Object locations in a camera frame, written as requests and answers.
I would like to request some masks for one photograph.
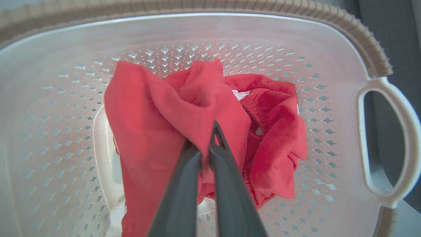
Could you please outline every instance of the gray floor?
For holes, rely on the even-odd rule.
[[[383,191],[393,188],[383,169],[372,172],[374,184]],[[397,207],[396,223],[391,237],[415,237],[421,233],[421,214],[404,200]]]

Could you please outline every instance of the basket handle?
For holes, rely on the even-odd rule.
[[[383,192],[374,186],[371,181],[368,164],[368,153],[363,149],[363,162],[365,169],[365,180],[367,186],[380,196],[380,203],[383,206],[395,209],[400,200],[405,198],[416,185],[421,173],[421,125],[419,118],[411,103],[404,94],[394,85],[389,83],[387,77],[381,77],[368,82],[360,93],[360,108],[363,108],[364,95],[370,91],[380,92],[390,103],[402,126],[405,142],[405,154],[403,170],[395,187],[390,192]],[[360,124],[364,124],[364,116],[360,116]],[[365,132],[360,133],[362,147],[366,146]]]

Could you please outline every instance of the red clothing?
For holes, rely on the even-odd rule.
[[[252,91],[240,103],[232,89]],[[274,195],[294,196],[293,172],[307,148],[293,84],[252,74],[224,78],[219,62],[195,62],[163,80],[118,62],[104,100],[123,172],[123,236],[147,234],[186,138],[203,155],[198,202],[213,196],[208,144],[214,120],[258,207]],[[254,134],[258,126],[261,136]]]

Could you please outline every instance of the white plastic laundry basket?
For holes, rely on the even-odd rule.
[[[103,109],[119,60],[165,77],[220,59],[226,75],[295,83],[309,159],[295,174],[296,198],[276,197],[259,211],[271,237],[387,234],[384,212],[419,177],[418,118],[383,77],[391,70],[378,42],[337,8],[309,0],[61,0],[0,19],[2,236],[104,236],[124,194]],[[369,91],[389,100],[404,132],[404,168],[388,194],[370,178]],[[200,213],[198,236],[216,236],[215,213]]]

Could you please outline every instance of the perforated basket wall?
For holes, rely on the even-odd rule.
[[[269,236],[373,235],[381,199],[364,177],[358,94],[390,65],[364,57],[364,47],[326,24],[257,13],[120,18],[4,47],[0,174],[3,205],[14,214],[5,233],[104,236],[109,210],[123,195],[103,110],[116,62],[165,77],[195,60],[220,59],[226,75],[293,82],[306,120],[309,160],[295,173],[296,198],[276,197],[259,211]],[[198,236],[216,236],[213,211],[197,223]]]

